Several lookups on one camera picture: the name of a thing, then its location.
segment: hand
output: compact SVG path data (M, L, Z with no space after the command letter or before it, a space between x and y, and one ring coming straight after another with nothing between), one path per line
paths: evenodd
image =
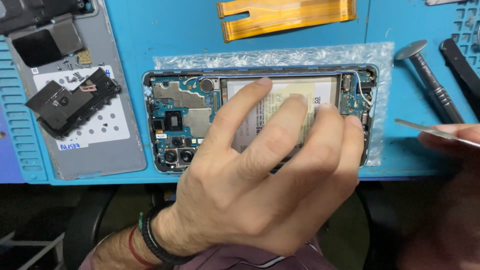
M320 106L303 149L276 174L270 171L298 140L308 109L304 96L290 96L242 154L231 148L241 122L271 88L268 78L253 82L218 111L179 180L177 202L155 220L169 252L185 256L242 244L289 256L355 190L363 129L333 105Z
M480 124L435 128L480 143ZM480 269L480 149L421 133L426 146L464 159L463 170L444 187L438 204L409 239L399 260L402 270Z

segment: purple shirt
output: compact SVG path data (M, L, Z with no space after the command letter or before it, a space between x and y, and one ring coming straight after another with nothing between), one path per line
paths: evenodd
M92 252L79 270L95 270L90 264ZM322 254L317 241L310 240L288 258L245 245L212 247L176 270L336 270Z

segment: wrist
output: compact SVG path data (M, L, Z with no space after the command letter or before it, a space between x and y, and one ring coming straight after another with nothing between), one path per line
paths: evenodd
M162 248L172 255L190 256L209 247L196 233L197 228L181 221L175 207L163 209L152 220L152 231Z

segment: motherboard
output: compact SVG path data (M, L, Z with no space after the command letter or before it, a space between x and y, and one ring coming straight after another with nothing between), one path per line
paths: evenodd
M149 73L144 77L147 121L152 154L160 172L182 172L193 160L208 129L225 102L242 87L261 77L273 81L272 92L245 118L235 134L232 147L242 152L255 139L265 122L292 93L311 100L303 130L305 137L313 124L316 108L325 102L335 104L344 117L356 115L365 133L363 165L367 158L377 71L374 67L283 68L248 71L185 71ZM299 141L296 149L303 147Z

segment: black bracelet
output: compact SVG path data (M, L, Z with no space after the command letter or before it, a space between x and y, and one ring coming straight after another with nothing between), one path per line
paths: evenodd
M172 265L182 265L186 264L187 262L193 260L196 255L181 257L170 254L166 251L160 244L156 241L153 232L152 232L152 220L155 218L158 213L164 209L163 207L154 207L150 209L150 211L142 217L142 226L140 232L144 238L145 244L147 245L148 249L157 257L159 260L163 261L164 263L169 263Z

